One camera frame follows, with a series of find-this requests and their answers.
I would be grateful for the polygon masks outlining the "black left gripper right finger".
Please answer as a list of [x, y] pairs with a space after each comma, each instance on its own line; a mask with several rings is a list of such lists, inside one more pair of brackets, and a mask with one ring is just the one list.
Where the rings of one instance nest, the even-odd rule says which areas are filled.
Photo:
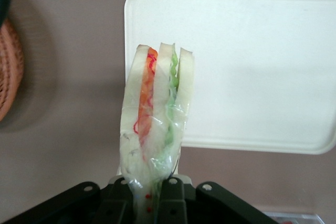
[[215, 182], [197, 187], [171, 177], [162, 184], [157, 223], [275, 223]]

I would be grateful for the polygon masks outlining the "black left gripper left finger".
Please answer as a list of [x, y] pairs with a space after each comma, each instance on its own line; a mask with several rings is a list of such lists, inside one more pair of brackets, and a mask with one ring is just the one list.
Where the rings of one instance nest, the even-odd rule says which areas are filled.
[[83, 182], [5, 223], [132, 223], [133, 196], [123, 177], [101, 189]]

